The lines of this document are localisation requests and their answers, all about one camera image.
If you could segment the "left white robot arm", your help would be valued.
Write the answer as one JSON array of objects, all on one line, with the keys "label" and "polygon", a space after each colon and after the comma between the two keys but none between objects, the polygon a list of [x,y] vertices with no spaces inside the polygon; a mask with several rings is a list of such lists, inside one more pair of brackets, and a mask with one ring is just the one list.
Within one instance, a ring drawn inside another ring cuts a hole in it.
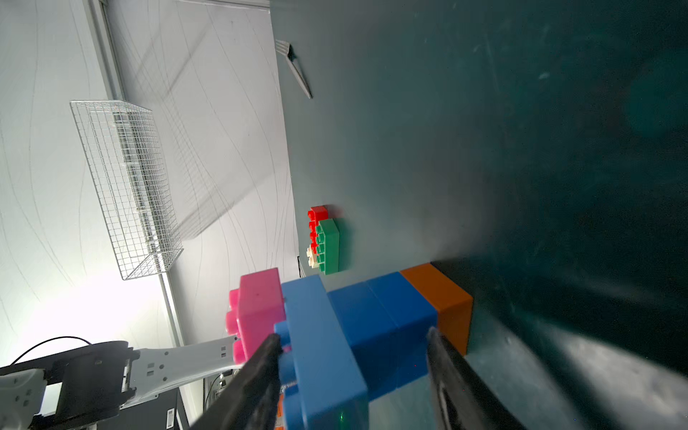
[{"label": "left white robot arm", "polygon": [[95,343],[1,370],[3,429],[80,429],[188,383],[238,368],[236,337],[167,349]]}]

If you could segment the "red long lego brick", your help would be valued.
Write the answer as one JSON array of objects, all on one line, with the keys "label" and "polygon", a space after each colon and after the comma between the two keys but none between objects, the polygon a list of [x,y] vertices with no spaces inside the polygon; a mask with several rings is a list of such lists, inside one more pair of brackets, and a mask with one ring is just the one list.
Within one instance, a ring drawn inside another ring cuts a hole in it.
[{"label": "red long lego brick", "polygon": [[307,212],[308,227],[310,230],[309,237],[311,239],[311,248],[313,251],[317,248],[317,227],[322,220],[330,218],[328,210],[325,206],[314,206]]}]

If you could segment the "pink lego brick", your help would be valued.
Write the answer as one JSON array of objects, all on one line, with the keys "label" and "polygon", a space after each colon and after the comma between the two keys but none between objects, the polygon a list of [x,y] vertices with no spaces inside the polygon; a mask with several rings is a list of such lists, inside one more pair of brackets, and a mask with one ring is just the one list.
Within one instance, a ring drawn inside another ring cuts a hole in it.
[{"label": "pink lego brick", "polygon": [[229,292],[226,331],[236,337],[233,360],[243,365],[274,334],[274,325],[286,320],[279,270],[254,272],[240,278]]}]

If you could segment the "orange lego brick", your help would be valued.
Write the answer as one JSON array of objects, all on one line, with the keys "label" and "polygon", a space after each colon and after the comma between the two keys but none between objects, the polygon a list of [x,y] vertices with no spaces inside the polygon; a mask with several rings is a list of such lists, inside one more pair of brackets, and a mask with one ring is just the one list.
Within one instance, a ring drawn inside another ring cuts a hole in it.
[{"label": "orange lego brick", "polygon": [[473,297],[431,263],[403,270],[401,275],[435,308],[438,330],[465,356],[469,347]]}]

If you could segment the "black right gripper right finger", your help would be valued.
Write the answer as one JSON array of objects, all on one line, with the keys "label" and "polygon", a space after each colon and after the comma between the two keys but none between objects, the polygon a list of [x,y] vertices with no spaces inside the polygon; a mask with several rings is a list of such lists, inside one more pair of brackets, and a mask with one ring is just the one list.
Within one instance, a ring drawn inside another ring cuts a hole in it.
[{"label": "black right gripper right finger", "polygon": [[438,429],[523,429],[453,344],[432,327],[426,363]]}]

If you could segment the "green long lego brick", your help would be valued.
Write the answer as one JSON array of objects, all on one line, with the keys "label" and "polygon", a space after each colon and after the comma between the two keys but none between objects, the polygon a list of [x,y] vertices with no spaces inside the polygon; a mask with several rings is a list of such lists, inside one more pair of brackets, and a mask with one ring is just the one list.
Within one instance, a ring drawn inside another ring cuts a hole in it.
[{"label": "green long lego brick", "polygon": [[316,262],[321,272],[340,270],[340,231],[333,219],[321,220],[316,227]]}]

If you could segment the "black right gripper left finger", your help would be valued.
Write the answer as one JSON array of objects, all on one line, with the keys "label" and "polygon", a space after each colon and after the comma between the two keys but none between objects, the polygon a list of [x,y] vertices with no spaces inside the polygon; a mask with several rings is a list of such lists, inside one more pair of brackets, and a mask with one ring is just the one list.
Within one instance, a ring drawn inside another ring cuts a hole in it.
[{"label": "black right gripper left finger", "polygon": [[269,335],[193,429],[274,429],[279,393],[281,338]]}]

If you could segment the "light blue long lego brick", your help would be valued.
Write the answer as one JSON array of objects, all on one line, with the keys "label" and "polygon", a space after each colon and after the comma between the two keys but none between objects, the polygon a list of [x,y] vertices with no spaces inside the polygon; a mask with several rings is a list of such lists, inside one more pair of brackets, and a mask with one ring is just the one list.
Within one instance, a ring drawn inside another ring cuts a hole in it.
[{"label": "light blue long lego brick", "polygon": [[286,320],[274,326],[284,352],[287,429],[367,429],[367,384],[319,276],[281,285]]}]

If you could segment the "dark blue lego brick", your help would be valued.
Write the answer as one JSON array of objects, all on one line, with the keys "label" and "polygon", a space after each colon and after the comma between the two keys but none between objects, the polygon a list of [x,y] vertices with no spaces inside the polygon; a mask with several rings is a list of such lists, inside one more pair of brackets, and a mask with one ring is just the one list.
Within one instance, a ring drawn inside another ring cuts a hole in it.
[{"label": "dark blue lego brick", "polygon": [[401,388],[427,374],[426,335],[437,326],[437,311],[400,272],[367,285],[395,325],[396,387]]},{"label": "dark blue lego brick", "polygon": [[374,401],[397,388],[397,326],[367,283],[328,293],[356,362]]}]

